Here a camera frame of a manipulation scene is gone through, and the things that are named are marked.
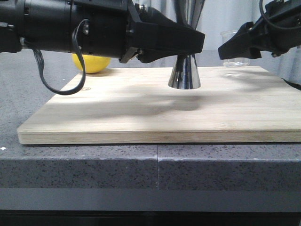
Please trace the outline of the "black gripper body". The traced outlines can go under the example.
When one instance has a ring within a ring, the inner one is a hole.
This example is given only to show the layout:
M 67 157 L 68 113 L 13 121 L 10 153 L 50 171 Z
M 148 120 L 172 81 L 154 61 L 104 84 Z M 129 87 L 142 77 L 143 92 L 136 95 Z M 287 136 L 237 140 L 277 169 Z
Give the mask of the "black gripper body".
M 140 22 L 130 0 L 17 0 L 15 51 L 78 52 L 127 63 L 140 50 L 131 40 Z
M 301 44 L 301 2 L 259 1 L 260 17 L 253 25 L 256 47 L 278 57 Z

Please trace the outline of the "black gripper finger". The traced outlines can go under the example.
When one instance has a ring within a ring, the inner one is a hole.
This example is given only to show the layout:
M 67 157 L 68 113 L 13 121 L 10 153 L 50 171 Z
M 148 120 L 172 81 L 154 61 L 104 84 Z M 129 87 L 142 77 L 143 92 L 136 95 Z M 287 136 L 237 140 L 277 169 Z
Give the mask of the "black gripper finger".
M 151 63 L 161 58 L 176 56 L 176 55 L 185 55 L 186 52 L 178 49 L 142 49 L 138 48 L 138 57 L 137 59 L 144 63 Z
M 243 24 L 236 34 L 218 48 L 221 60 L 234 58 L 261 58 L 261 51 L 256 47 L 255 35 L 251 33 L 254 23 Z
M 200 1 L 173 1 L 176 21 L 148 5 L 128 2 L 128 53 L 196 54 L 203 49 L 205 35 L 194 27 L 202 9 Z

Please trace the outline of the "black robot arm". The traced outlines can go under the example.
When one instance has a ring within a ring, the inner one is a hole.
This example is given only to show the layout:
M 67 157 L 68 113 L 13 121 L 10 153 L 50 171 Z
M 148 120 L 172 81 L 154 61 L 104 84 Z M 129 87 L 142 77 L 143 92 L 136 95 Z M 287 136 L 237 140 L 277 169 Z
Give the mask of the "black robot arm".
M 200 53 L 205 39 L 183 15 L 174 22 L 130 0 L 3 0 L 0 50 L 16 53 L 28 42 L 40 50 L 72 53 L 72 33 L 84 19 L 88 24 L 78 37 L 82 53 L 121 63 Z

